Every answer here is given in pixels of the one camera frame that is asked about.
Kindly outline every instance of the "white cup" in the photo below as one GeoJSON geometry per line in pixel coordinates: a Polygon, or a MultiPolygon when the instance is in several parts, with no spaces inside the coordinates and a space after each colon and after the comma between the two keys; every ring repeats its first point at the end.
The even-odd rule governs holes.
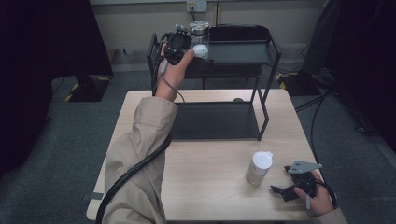
{"type": "Polygon", "coordinates": [[[247,181],[250,184],[259,186],[262,183],[272,166],[272,158],[273,154],[269,151],[254,153],[246,174],[247,181]]]}

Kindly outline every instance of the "beige jacket sleeve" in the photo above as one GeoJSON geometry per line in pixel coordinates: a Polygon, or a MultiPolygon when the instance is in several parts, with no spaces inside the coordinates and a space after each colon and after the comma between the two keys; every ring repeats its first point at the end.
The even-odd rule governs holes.
{"type": "MultiPolygon", "coordinates": [[[[130,168],[155,151],[169,134],[177,106],[158,97],[143,98],[132,131],[106,155],[105,192],[130,168]]],[[[161,201],[164,153],[137,172],[106,207],[103,223],[165,223],[161,201]]]]}
{"type": "Polygon", "coordinates": [[[323,216],[314,217],[313,221],[315,224],[347,224],[347,220],[341,208],[336,208],[334,211],[323,216]]]}

